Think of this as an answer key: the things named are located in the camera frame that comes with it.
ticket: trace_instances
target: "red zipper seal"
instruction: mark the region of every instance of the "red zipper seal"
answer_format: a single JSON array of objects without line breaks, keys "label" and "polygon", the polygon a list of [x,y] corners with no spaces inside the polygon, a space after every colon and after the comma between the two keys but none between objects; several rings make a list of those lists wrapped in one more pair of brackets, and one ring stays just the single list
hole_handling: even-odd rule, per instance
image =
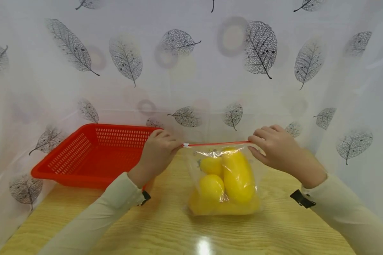
[{"label": "red zipper seal", "polygon": [[242,144],[252,144],[250,141],[240,141],[240,142],[220,142],[220,143],[213,143],[213,144],[187,144],[184,143],[184,148],[190,148],[193,146],[214,146],[214,145],[242,145]]}]

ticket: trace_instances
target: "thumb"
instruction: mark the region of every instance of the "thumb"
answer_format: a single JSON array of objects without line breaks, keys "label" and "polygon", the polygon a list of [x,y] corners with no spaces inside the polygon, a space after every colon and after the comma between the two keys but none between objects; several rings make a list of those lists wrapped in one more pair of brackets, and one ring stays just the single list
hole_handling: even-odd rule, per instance
[{"label": "thumb", "polygon": [[261,163],[268,165],[268,159],[261,152],[252,146],[248,146],[248,149],[251,151],[251,154],[254,158],[258,159]]},{"label": "thumb", "polygon": [[179,147],[174,148],[170,154],[171,154],[172,156],[175,156],[175,155],[177,154],[177,152],[178,152],[181,148],[183,148],[183,144],[180,145]]}]

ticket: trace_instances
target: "yellow fruit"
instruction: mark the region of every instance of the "yellow fruit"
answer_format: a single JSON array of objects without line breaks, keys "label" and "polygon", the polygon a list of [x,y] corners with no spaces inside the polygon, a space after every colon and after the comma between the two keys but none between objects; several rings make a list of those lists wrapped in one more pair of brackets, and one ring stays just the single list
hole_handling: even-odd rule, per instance
[{"label": "yellow fruit", "polygon": [[225,148],[222,153],[226,193],[231,203],[249,203],[256,193],[254,175],[245,155]]},{"label": "yellow fruit", "polygon": [[260,209],[261,203],[257,195],[254,195],[253,199],[247,204],[234,204],[231,202],[224,202],[218,204],[213,215],[248,215],[253,214]]},{"label": "yellow fruit", "polygon": [[223,201],[224,182],[218,175],[206,175],[200,179],[200,196],[207,201]]},{"label": "yellow fruit", "polygon": [[215,204],[216,203],[213,203],[212,201],[202,199],[196,188],[194,188],[192,195],[189,198],[189,209],[196,216],[212,214]]},{"label": "yellow fruit", "polygon": [[222,171],[222,159],[221,157],[216,157],[216,158],[203,158],[200,161],[200,169],[205,172],[206,174],[214,174],[221,176],[221,171]]}]

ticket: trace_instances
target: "white sleeve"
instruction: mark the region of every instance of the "white sleeve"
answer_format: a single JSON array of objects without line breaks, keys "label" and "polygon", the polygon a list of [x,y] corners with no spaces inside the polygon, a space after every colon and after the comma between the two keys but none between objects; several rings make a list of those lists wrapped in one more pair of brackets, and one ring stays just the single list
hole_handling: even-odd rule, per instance
[{"label": "white sleeve", "polygon": [[328,179],[302,194],[316,203],[311,207],[329,226],[338,231],[357,255],[383,255],[383,223],[339,178]]},{"label": "white sleeve", "polygon": [[38,255],[87,255],[114,222],[144,199],[127,173],[121,174],[97,201],[68,223]]}]

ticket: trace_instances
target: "hand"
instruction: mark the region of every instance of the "hand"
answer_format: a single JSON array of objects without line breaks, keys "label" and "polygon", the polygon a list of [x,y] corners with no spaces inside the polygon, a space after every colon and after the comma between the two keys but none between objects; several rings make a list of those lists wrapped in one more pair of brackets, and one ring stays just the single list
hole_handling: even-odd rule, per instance
[{"label": "hand", "polygon": [[274,169],[286,172],[298,179],[305,188],[315,188],[326,180],[326,172],[320,162],[299,147],[294,138],[278,125],[257,129],[248,140],[260,147],[248,147],[253,156]]},{"label": "hand", "polygon": [[167,131],[158,129],[152,132],[145,146],[139,163],[128,172],[129,179],[138,188],[142,188],[149,180],[161,174],[172,162],[177,151],[183,146]]}]

